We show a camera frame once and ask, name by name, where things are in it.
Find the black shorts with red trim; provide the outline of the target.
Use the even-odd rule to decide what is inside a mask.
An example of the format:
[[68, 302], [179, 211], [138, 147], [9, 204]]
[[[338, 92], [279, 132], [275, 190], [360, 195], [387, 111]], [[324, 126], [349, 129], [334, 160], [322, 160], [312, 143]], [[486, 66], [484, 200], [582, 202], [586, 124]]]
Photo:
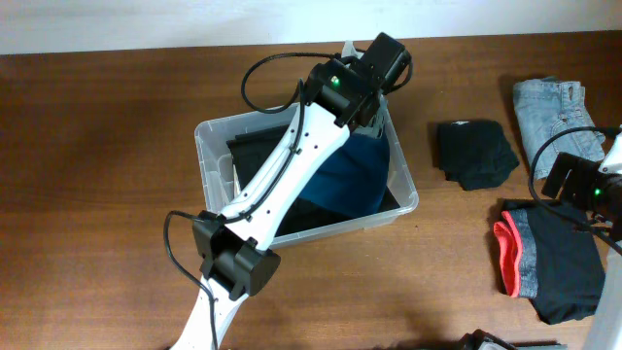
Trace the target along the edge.
[[509, 199], [493, 224], [506, 294], [526, 298], [547, 325], [595, 314], [605, 270], [592, 235], [530, 200]]

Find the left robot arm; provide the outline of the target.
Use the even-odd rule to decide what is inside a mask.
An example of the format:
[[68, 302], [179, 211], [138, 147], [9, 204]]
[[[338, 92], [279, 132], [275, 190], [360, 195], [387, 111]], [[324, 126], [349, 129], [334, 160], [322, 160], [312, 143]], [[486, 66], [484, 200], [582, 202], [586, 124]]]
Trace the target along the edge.
[[404, 87], [412, 56], [379, 34], [362, 54], [324, 53], [291, 98], [294, 117], [249, 184], [220, 213], [182, 216], [202, 259], [200, 277], [180, 271], [199, 289], [176, 349], [216, 349], [241, 304], [276, 272], [271, 251], [278, 226], [300, 192], [360, 126], [376, 119], [382, 96]]

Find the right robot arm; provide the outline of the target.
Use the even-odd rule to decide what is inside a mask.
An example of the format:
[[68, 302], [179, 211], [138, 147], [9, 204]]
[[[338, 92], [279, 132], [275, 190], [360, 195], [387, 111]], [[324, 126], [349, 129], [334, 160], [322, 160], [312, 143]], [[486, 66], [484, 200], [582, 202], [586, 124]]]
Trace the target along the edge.
[[597, 132], [613, 140], [600, 162], [566, 153], [558, 154], [541, 193], [588, 212], [591, 218], [578, 221], [539, 197], [534, 189], [534, 173], [528, 180], [532, 198], [545, 210], [605, 243], [605, 284], [584, 349], [619, 349], [621, 347], [621, 128], [581, 126], [561, 131], [538, 149], [533, 163], [557, 139], [578, 132]]

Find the blue cloth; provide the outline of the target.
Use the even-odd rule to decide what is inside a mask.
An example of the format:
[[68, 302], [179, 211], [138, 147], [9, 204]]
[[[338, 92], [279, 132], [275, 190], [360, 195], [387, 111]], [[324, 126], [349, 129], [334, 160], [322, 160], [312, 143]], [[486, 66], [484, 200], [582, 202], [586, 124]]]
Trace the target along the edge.
[[340, 220], [376, 214], [387, 189], [389, 164], [385, 135], [355, 133], [324, 161], [298, 198]]

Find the black garment with tag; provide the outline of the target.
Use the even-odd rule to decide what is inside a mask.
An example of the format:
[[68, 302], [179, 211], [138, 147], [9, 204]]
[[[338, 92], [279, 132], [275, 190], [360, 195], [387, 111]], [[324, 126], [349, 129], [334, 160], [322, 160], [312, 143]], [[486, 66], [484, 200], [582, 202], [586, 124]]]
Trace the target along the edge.
[[[238, 182], [242, 188], [248, 185], [260, 167], [266, 162], [268, 156], [281, 140], [285, 129], [284, 126], [277, 126], [263, 131], [237, 135], [234, 139], [227, 142], [233, 164], [239, 171], [237, 174]], [[378, 213], [382, 210], [391, 210], [397, 207], [396, 201], [386, 190]], [[318, 207], [297, 198], [277, 229], [277, 234], [288, 234], [297, 229], [306, 230], [315, 225], [331, 225], [345, 221], [349, 220], [340, 220], [323, 213]]]

